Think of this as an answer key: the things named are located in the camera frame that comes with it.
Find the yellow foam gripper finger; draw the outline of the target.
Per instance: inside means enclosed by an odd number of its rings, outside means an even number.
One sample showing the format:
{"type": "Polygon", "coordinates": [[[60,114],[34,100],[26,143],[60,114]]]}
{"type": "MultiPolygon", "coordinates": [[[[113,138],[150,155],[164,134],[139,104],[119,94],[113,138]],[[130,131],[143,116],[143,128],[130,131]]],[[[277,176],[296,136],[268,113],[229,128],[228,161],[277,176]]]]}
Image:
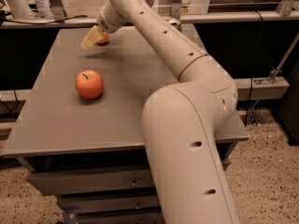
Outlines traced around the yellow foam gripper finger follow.
{"type": "Polygon", "coordinates": [[[92,46],[96,45],[96,42],[100,38],[103,37],[103,33],[104,32],[97,25],[94,25],[81,42],[81,46],[84,49],[90,49],[92,46]]]}

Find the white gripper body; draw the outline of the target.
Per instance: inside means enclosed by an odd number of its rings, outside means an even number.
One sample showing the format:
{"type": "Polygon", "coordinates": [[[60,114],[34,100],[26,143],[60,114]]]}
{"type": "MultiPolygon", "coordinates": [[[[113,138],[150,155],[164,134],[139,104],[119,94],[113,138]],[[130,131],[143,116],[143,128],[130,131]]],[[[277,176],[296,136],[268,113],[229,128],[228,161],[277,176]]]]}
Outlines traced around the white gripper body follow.
{"type": "Polygon", "coordinates": [[[119,14],[116,9],[107,1],[97,16],[99,27],[109,34],[117,32],[128,20],[119,14]]]}

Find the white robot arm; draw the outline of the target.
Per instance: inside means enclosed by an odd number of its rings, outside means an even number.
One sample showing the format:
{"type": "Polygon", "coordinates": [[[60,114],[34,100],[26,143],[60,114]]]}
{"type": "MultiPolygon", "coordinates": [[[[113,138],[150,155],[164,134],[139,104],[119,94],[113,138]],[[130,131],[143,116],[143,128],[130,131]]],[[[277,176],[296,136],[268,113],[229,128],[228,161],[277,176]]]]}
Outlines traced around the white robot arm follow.
{"type": "Polygon", "coordinates": [[[216,148],[215,132],[235,112],[231,76],[199,45],[152,10],[153,0],[107,0],[82,45],[126,22],[177,83],[155,91],[142,111],[149,166],[165,224],[241,224],[216,148]]]}

